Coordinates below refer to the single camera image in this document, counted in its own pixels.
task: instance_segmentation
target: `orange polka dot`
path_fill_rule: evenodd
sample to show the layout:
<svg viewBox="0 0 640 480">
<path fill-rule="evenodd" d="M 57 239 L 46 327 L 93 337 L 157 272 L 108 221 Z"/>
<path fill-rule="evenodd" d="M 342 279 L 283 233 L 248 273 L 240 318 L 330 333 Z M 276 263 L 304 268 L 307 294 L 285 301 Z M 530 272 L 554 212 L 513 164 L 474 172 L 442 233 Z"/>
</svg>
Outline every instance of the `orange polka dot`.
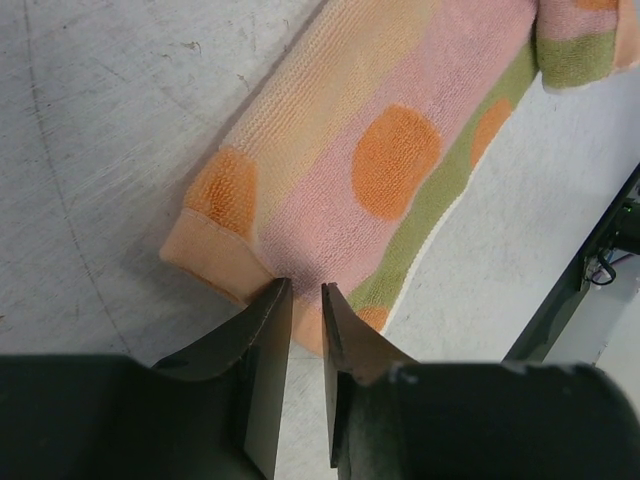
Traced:
<svg viewBox="0 0 640 480">
<path fill-rule="evenodd" d="M 249 240 L 256 213 L 257 172 L 244 153 L 221 149 L 189 188 L 184 205 Z"/>
<path fill-rule="evenodd" d="M 389 310 L 384 307 L 366 307 L 356 312 L 362 320 L 366 322 L 376 332 L 382 330 L 387 318 L 389 317 Z"/>
<path fill-rule="evenodd" d="M 392 105 L 369 126 L 353 158 L 356 198 L 372 214 L 396 220 L 442 151 L 436 127 L 414 110 Z"/>
<path fill-rule="evenodd" d="M 585 10 L 616 10 L 618 0 L 574 0 L 575 4 Z"/>
<path fill-rule="evenodd" d="M 513 108 L 511 102 L 506 98 L 501 98 L 485 112 L 476 131 L 471 144 L 471 165 L 476 166 L 482 158 L 482 154 L 487 149 L 493 137 L 496 136 L 502 124 L 509 118 Z"/>
</svg>

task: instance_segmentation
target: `white table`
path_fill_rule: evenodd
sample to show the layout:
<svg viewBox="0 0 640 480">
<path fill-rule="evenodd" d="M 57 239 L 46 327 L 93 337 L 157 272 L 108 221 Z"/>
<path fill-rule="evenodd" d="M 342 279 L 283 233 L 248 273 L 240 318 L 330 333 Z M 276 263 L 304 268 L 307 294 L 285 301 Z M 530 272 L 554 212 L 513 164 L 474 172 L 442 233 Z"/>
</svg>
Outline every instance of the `white table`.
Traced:
<svg viewBox="0 0 640 480">
<path fill-rule="evenodd" d="M 318 3 L 0 3 L 0 352 L 149 364 L 235 312 L 157 251 Z M 638 74 L 568 97 L 534 85 L 427 252 L 391 340 L 424 360 L 500 359 L 638 162 L 639 134 Z M 277 478 L 335 478 L 323 389 L 321 361 L 293 346 Z"/>
</svg>

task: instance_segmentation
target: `terry cloth fabric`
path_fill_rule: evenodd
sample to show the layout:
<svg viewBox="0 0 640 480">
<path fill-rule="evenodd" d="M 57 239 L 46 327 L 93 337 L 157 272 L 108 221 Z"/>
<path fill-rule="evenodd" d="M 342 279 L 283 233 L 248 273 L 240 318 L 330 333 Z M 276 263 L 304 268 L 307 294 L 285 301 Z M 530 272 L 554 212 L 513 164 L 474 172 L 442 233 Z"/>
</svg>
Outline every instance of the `terry cloth fabric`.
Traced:
<svg viewBox="0 0 640 480">
<path fill-rule="evenodd" d="M 638 62 L 632 2 L 329 0 L 189 188 L 162 258 L 241 304 L 292 278 L 293 336 L 317 353 L 323 282 L 382 330 L 538 70 L 563 90 Z"/>
</svg>

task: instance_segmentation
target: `towel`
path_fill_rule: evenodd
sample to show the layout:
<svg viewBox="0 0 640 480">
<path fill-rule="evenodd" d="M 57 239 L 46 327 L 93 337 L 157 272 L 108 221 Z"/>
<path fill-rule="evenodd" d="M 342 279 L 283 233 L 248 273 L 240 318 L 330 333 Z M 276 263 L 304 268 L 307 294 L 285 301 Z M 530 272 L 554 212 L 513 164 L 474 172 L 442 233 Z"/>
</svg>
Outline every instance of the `towel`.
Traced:
<svg viewBox="0 0 640 480">
<path fill-rule="evenodd" d="M 161 257 L 239 304 L 320 285 L 383 331 L 538 71 L 564 92 L 640 59 L 633 0 L 329 0 L 188 189 Z"/>
</svg>

